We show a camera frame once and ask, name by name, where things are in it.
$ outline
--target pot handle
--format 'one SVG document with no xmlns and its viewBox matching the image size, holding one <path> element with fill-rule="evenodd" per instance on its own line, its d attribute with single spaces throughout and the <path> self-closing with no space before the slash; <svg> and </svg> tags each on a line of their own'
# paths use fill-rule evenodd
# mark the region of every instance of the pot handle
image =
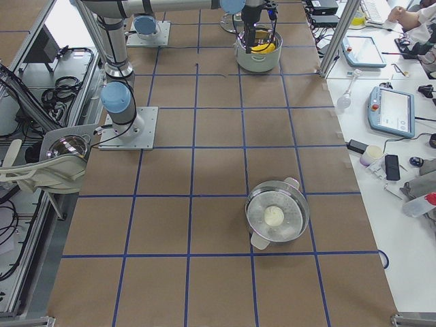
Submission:
<svg viewBox="0 0 436 327">
<path fill-rule="evenodd" d="M 266 59 L 266 57 L 255 57 L 255 56 L 251 56 L 251 58 L 254 61 L 257 61 L 258 63 L 261 63 L 261 62 L 265 61 L 265 59 Z"/>
<path fill-rule="evenodd" d="M 270 241 L 265 238 L 259 236 L 256 232 L 251 235 L 251 245 L 253 245 L 256 249 L 265 250 L 267 246 L 269 246 Z"/>
<path fill-rule="evenodd" d="M 287 177 L 284 181 L 285 183 L 295 187 L 296 189 L 300 189 L 300 183 L 296 179 L 293 179 L 292 177 Z"/>
</svg>

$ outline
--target person's arm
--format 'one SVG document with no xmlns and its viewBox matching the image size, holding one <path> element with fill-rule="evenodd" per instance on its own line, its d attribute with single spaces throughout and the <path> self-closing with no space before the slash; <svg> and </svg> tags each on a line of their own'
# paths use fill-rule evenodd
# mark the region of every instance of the person's arm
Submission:
<svg viewBox="0 0 436 327">
<path fill-rule="evenodd" d="M 408 12 L 405 8 L 396 6 L 388 16 L 390 22 L 398 22 L 405 31 L 409 31 L 421 25 L 419 13 Z"/>
</svg>

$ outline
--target red bottle cap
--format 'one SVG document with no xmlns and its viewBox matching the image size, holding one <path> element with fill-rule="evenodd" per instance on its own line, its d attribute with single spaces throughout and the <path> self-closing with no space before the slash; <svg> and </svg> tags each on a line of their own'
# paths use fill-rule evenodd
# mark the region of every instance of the red bottle cap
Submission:
<svg viewBox="0 0 436 327">
<path fill-rule="evenodd" d="M 435 192 L 427 194 L 424 199 L 429 201 L 429 203 L 432 204 L 433 206 L 436 206 L 436 193 Z"/>
</svg>

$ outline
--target smartphone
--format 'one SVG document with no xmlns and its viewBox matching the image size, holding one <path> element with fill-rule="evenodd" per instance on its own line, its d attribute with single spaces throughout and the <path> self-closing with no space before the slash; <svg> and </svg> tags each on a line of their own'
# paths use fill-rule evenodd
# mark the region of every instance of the smartphone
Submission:
<svg viewBox="0 0 436 327">
<path fill-rule="evenodd" d="M 400 166 L 398 163 L 398 155 L 385 155 L 384 157 L 386 180 L 400 180 Z"/>
</svg>

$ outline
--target blue joint cap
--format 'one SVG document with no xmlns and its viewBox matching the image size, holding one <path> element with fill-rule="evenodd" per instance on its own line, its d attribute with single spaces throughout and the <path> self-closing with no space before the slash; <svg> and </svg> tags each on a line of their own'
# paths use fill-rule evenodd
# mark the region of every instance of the blue joint cap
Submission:
<svg viewBox="0 0 436 327">
<path fill-rule="evenodd" d="M 219 0 L 219 5 L 228 14 L 235 15 L 245 6 L 246 0 Z"/>
<path fill-rule="evenodd" d="M 156 32 L 156 20 L 152 16 L 137 16 L 134 26 L 139 34 L 150 35 Z"/>
<path fill-rule="evenodd" d="M 123 83 L 111 82 L 102 89 L 100 99 L 108 112 L 119 114 L 129 106 L 131 94 Z"/>
</svg>

